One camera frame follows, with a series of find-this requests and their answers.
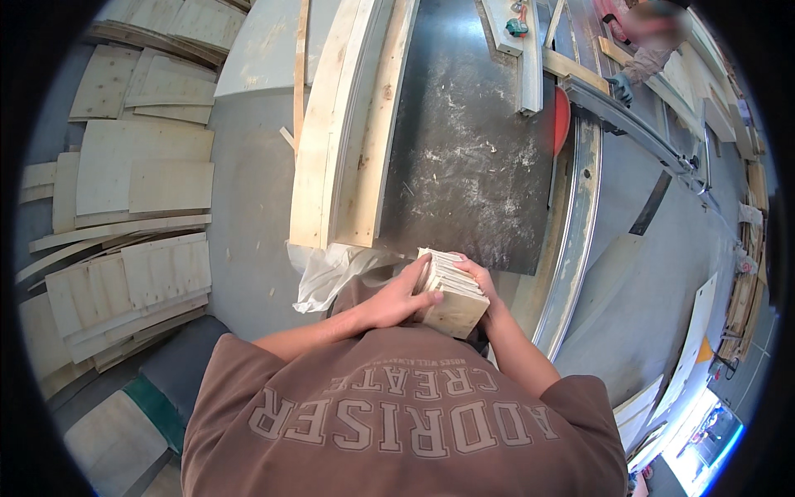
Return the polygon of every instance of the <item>metal bracket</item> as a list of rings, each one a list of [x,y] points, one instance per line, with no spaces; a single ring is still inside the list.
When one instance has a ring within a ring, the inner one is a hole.
[[[690,192],[695,193],[704,205],[720,214],[720,206],[709,192],[712,186],[710,185],[708,154],[704,161],[707,179],[703,179],[698,173],[700,161],[697,156],[688,158],[686,155],[678,153],[654,128],[643,122],[616,99],[576,76],[563,78],[561,85],[572,103],[594,114],[603,124],[605,131],[630,135],[640,146],[651,152],[660,161],[662,168],[668,174],[681,181]]]

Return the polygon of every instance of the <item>human hand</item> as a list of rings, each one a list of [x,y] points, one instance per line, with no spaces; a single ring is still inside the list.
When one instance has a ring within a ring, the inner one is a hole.
[[[430,260],[431,254],[423,255],[403,268],[395,279],[373,297],[356,306],[362,313],[366,329],[397,326],[416,311],[442,302],[442,292],[412,295],[422,269]]]
[[[605,78],[605,80],[615,86],[615,98],[619,102],[626,105],[627,109],[630,108],[634,95],[632,95],[630,79],[626,76],[626,74],[621,71],[616,73],[616,75],[612,78]]]

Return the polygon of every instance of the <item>glove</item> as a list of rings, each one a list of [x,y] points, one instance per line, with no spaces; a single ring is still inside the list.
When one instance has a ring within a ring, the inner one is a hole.
[[[613,89],[613,94],[615,98],[626,105],[626,108],[630,108],[632,104],[632,99],[634,95],[632,95],[632,89],[630,88],[630,79],[626,77],[624,71],[619,72],[612,78],[606,78],[607,82],[614,85],[615,88]]]

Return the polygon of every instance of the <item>person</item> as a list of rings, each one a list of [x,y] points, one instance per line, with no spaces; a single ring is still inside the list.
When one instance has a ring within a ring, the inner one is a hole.
[[[682,9],[688,9],[690,7],[690,0],[670,1]],[[671,58],[671,54],[676,49],[677,47],[670,49],[639,48],[632,60],[626,63],[624,69],[617,72],[611,78],[605,78],[608,83],[615,87],[613,90],[615,98],[629,108],[634,100],[632,87],[637,84],[645,83],[651,76],[661,72]]]
[[[489,273],[499,365],[409,323],[443,298],[412,295],[430,254],[380,289],[353,280],[332,315],[253,343],[221,336],[184,439],[185,495],[624,495],[607,391],[561,378]]]

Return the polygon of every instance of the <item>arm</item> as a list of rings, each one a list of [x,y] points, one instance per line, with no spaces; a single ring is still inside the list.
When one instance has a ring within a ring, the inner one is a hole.
[[[560,374],[546,356],[527,340],[505,302],[497,296],[488,270],[469,260],[466,255],[459,255],[464,261],[455,262],[455,266],[471,274],[491,301],[482,322],[499,363],[499,370],[529,394],[539,398],[560,379]]]
[[[397,326],[416,311],[441,302],[442,292],[411,294],[430,260],[431,254],[420,257],[373,297],[347,311],[318,323],[264,336],[254,345],[289,363],[299,355],[366,330]]]

